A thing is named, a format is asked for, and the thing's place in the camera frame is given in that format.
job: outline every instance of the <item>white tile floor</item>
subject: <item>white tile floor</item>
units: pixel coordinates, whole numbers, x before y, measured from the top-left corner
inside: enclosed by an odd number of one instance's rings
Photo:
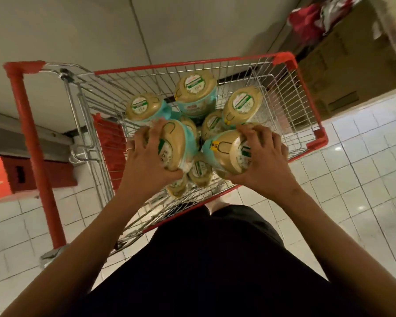
[[[324,125],[328,146],[293,162],[292,172],[324,211],[396,277],[396,95]],[[100,211],[86,165],[76,167],[75,176],[77,187],[55,191],[68,242]],[[245,187],[223,199],[253,207],[290,252],[324,276],[300,232],[274,202]],[[152,234],[111,257],[95,286]],[[39,274],[38,258],[51,248],[38,199],[0,204],[0,312]]]

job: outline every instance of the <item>wire basket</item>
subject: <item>wire basket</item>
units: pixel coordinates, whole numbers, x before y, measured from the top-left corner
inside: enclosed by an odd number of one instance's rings
[[[237,89],[258,87],[264,95],[263,104],[251,121],[280,134],[289,148],[290,161],[328,142],[296,60],[288,52],[95,72],[74,64],[7,64],[19,65],[23,73],[49,72],[63,80],[81,139],[72,149],[71,161],[88,163],[102,207],[114,196],[124,168],[123,163],[110,162],[111,156],[122,156],[125,141],[139,128],[125,116],[127,102],[134,95],[152,92],[161,95],[178,111],[174,90],[180,78],[190,71],[208,70],[215,76],[217,109],[222,108]],[[237,188],[215,173],[207,188],[189,185],[189,191],[180,199],[162,190],[148,200],[127,225],[112,254],[132,245],[164,222]]]

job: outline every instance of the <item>black shorts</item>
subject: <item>black shorts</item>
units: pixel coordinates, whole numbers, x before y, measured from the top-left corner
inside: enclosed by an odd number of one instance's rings
[[[158,228],[152,240],[159,239],[159,236],[166,234],[169,230],[176,230],[177,227],[193,224],[194,220],[208,219],[208,220],[241,220],[249,225],[252,225],[266,236],[268,236],[275,243],[284,247],[283,240],[280,238],[277,231],[269,222],[261,217],[253,208],[244,205],[229,205],[220,208],[212,215],[206,206],[201,206],[193,209],[172,221],[167,222],[162,227]]]

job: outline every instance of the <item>left hand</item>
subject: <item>left hand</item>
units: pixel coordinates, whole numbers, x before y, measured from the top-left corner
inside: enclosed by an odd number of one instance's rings
[[[166,170],[160,162],[158,144],[166,120],[158,120],[152,128],[141,127],[127,143],[125,170],[116,197],[140,200],[142,204],[173,181],[181,179],[183,171]],[[145,134],[149,130],[146,144]]]

